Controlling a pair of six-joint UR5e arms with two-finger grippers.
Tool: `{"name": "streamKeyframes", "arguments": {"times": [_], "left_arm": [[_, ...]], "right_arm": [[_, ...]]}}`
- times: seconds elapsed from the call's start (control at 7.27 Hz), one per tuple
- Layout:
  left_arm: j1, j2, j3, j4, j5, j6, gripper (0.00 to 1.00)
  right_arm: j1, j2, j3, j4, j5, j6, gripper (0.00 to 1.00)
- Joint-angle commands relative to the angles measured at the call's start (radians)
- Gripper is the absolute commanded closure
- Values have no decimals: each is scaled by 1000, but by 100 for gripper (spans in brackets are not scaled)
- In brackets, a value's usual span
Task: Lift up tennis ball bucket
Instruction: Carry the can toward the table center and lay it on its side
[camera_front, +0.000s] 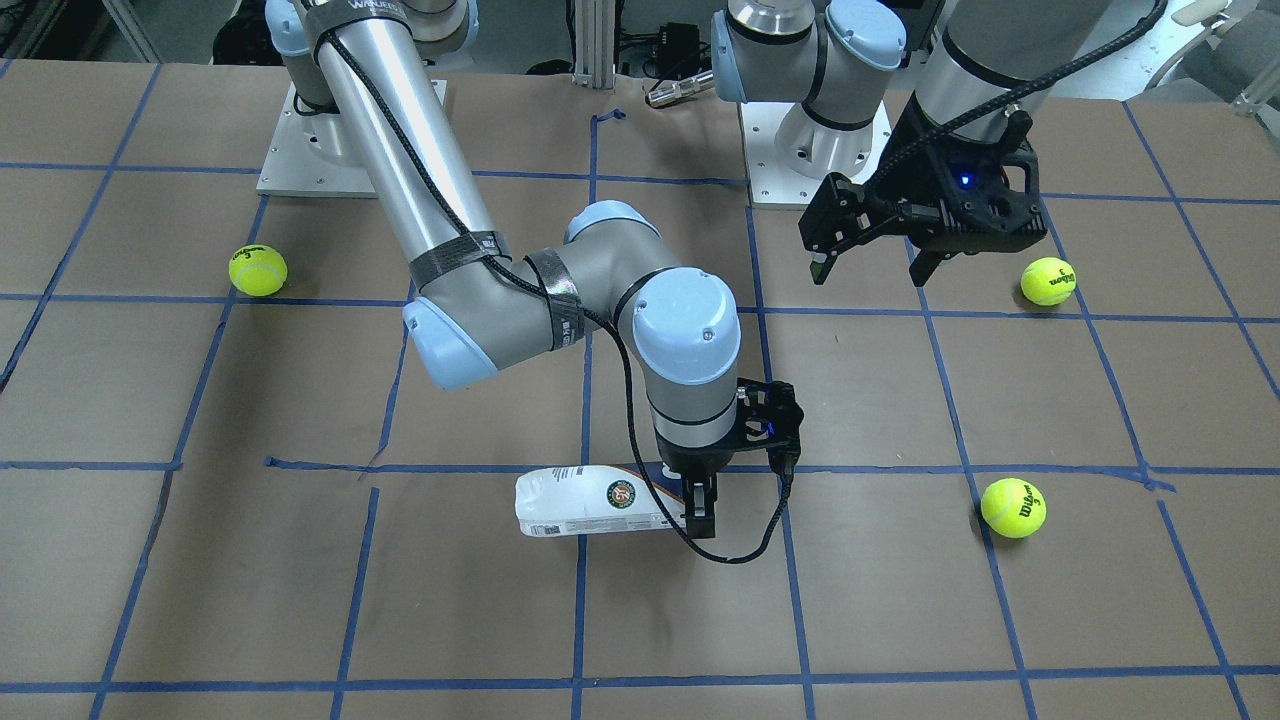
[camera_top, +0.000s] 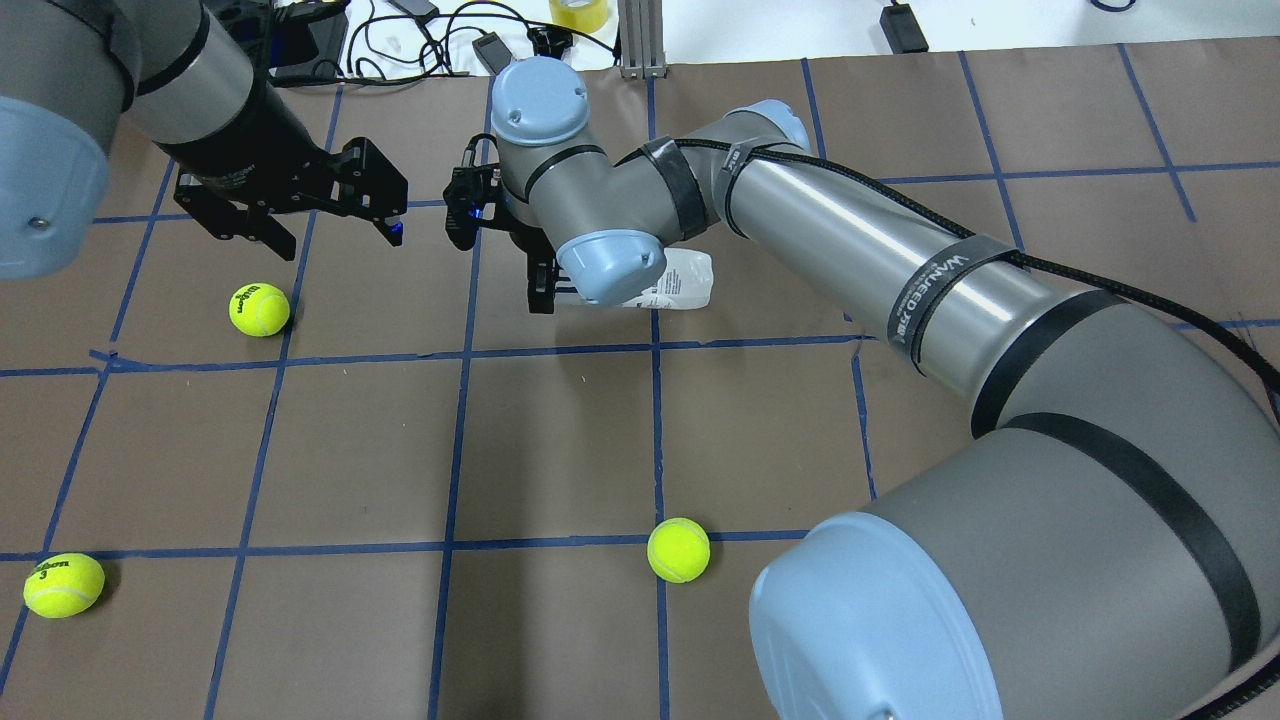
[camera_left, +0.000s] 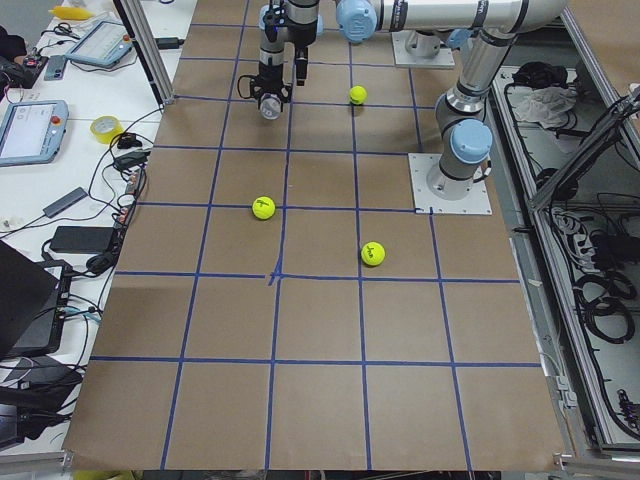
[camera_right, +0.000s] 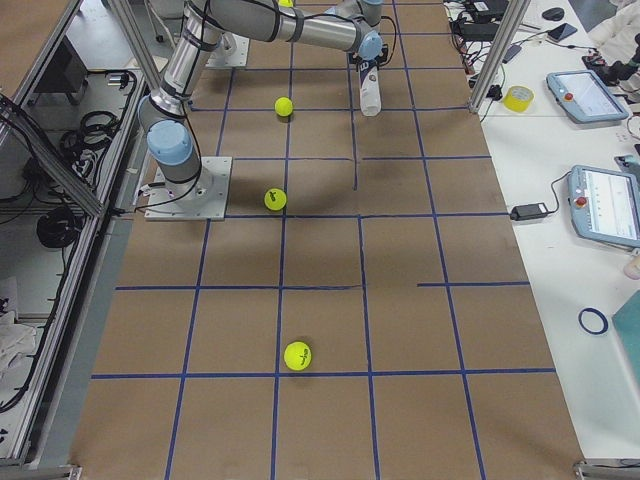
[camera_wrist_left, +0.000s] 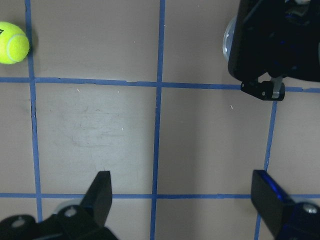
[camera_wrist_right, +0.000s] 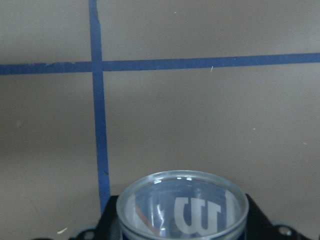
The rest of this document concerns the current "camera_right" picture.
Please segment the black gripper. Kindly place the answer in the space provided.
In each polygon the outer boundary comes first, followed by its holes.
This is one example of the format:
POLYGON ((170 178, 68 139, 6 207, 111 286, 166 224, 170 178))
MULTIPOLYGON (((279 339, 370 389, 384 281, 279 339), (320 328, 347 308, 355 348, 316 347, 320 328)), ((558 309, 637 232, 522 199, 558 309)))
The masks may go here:
MULTIPOLYGON (((384 43, 379 55, 374 58, 377 65, 386 65, 389 62, 389 45, 384 43)), ((349 54, 349 63, 353 65, 359 65, 363 60, 355 53, 349 54)))

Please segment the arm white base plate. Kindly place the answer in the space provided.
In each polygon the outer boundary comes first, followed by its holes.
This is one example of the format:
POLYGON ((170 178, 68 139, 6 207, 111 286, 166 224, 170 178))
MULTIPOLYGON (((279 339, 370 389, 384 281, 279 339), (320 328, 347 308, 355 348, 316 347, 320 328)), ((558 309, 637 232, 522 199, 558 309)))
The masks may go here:
POLYGON ((150 208, 144 209, 149 221, 223 221, 226 215, 233 159, 205 156, 202 172, 195 187, 194 181, 178 185, 169 182, 160 167, 154 181, 162 186, 150 191, 150 208))

